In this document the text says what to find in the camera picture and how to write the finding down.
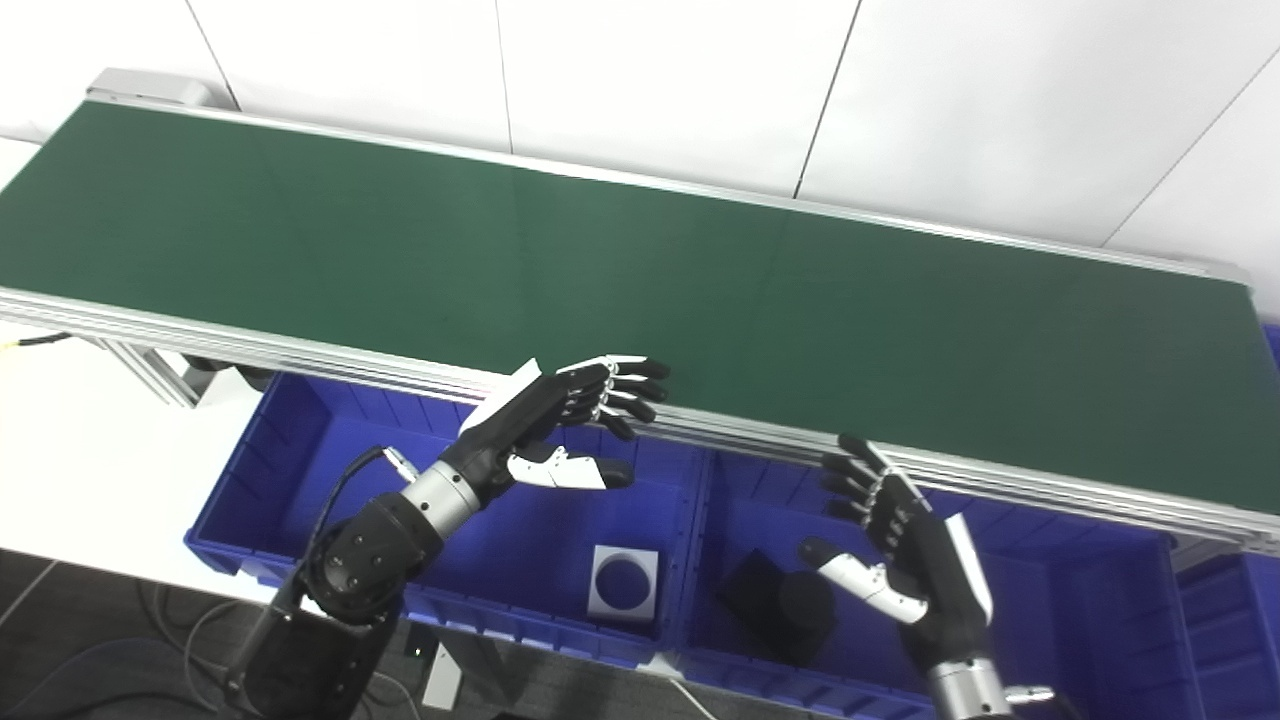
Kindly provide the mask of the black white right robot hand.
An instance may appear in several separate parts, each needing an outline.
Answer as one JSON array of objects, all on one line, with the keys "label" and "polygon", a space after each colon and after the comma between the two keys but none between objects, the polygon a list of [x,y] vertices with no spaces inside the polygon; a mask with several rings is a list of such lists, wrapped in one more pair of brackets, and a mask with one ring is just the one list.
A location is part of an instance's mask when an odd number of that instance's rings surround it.
[{"label": "black white right robot hand", "polygon": [[995,602],[960,514],[933,510],[914,479],[868,439],[841,433],[824,454],[826,511],[859,527],[879,561],[809,536],[797,556],[824,579],[893,620],[922,675],[945,664],[992,664]]}]

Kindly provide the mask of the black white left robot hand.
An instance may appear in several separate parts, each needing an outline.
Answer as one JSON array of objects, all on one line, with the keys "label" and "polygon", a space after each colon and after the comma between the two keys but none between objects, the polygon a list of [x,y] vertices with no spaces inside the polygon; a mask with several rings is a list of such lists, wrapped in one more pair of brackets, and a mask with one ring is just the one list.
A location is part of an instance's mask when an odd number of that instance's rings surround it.
[{"label": "black white left robot hand", "polygon": [[457,439],[439,456],[449,475],[465,482],[481,503],[511,484],[557,489],[622,489],[635,480],[622,460],[576,454],[552,445],[559,428],[596,424],[622,442],[635,424],[657,419],[667,400],[671,369],[648,356],[605,354],[544,372],[526,361],[475,409]]}]

